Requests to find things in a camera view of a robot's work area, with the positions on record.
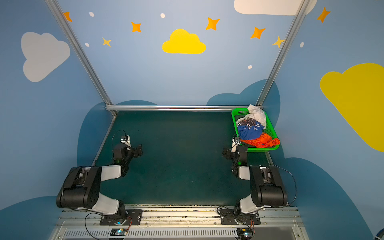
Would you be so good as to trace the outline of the blue panda print t-shirt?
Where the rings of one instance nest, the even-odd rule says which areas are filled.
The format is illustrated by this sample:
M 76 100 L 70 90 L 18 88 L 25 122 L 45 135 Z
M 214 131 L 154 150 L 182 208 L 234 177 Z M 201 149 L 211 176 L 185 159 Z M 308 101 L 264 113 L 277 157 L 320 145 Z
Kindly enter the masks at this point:
M 237 123 L 238 135 L 241 140 L 258 139 L 265 127 L 258 121 L 252 118 L 246 118 Z

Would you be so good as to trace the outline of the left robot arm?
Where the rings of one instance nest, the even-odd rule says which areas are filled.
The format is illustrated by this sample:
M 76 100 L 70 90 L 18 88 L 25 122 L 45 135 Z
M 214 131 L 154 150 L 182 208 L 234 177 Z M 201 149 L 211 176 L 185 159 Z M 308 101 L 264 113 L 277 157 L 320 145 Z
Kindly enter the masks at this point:
M 133 148 L 119 143 L 113 148 L 113 163 L 108 166 L 71 168 L 56 199 L 58 208 L 88 210 L 123 221 L 127 218 L 124 202 L 101 194 L 101 182 L 124 177 L 132 159 L 143 155 L 142 145 Z

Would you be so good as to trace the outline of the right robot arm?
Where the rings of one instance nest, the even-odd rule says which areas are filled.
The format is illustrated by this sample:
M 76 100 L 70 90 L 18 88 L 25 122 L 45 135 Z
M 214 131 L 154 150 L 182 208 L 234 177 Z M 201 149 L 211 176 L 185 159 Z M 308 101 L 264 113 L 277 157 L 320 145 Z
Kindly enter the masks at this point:
M 223 148 L 222 155 L 232 161 L 232 174 L 250 183 L 250 194 L 236 204 L 235 215 L 255 214 L 265 208 L 289 205 L 288 195 L 277 166 L 248 165 L 248 148 L 245 146 L 236 146 L 235 149 Z

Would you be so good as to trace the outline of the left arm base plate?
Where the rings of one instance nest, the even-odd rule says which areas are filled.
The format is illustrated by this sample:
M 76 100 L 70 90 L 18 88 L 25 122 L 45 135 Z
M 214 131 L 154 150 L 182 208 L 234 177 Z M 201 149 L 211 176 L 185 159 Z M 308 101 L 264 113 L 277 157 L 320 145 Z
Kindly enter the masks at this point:
M 102 216 L 100 226 L 138 226 L 141 223 L 143 210 L 126 210 L 125 215 Z

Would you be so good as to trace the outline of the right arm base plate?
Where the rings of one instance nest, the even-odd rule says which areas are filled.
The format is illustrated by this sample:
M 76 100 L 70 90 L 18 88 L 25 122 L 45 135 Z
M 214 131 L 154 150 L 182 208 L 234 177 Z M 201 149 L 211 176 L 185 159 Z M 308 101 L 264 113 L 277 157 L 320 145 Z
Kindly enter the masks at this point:
M 233 209 L 219 208 L 217 210 L 222 225 L 260 225 L 260 216 L 258 213 L 246 215 L 235 213 Z

